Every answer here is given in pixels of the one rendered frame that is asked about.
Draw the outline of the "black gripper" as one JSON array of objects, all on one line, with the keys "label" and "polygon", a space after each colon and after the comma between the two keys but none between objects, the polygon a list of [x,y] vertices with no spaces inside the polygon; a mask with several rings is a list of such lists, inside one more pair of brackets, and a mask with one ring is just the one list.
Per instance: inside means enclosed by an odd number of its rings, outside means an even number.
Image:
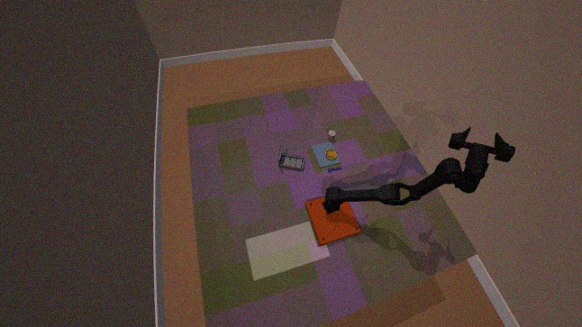
[{"label": "black gripper", "polygon": [[504,162],[510,161],[515,152],[515,147],[510,146],[502,140],[498,132],[495,135],[495,147],[490,147],[480,143],[466,142],[466,138],[471,130],[468,127],[463,133],[453,133],[450,138],[449,148],[460,150],[461,148],[468,149],[467,159],[479,158],[487,163],[488,153],[495,154],[495,160],[502,160]]}]

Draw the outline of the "dark grey dish rack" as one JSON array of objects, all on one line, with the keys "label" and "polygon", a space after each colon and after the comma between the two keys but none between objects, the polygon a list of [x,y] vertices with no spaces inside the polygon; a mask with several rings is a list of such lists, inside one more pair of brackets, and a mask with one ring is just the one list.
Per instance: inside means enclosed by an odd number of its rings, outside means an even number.
[{"label": "dark grey dish rack", "polygon": [[278,166],[280,168],[290,168],[295,170],[304,170],[305,158],[290,156],[282,154],[282,149],[279,156]]}]

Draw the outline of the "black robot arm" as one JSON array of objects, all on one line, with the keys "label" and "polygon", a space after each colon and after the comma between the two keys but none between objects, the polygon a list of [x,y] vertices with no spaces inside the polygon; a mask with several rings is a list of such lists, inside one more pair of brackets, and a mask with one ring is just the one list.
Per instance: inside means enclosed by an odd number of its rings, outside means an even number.
[{"label": "black robot arm", "polygon": [[[402,183],[383,185],[378,189],[340,190],[339,187],[329,187],[326,191],[323,206],[327,212],[340,210],[344,202],[371,202],[379,201],[383,204],[405,205],[411,201],[418,201],[439,186],[449,184],[463,193],[473,193],[480,180],[485,176],[489,163],[479,158],[470,158],[465,162],[464,171],[460,162],[454,158],[446,158],[439,163],[435,171],[415,185],[408,186]],[[410,195],[400,200],[400,188],[410,190]]]}]

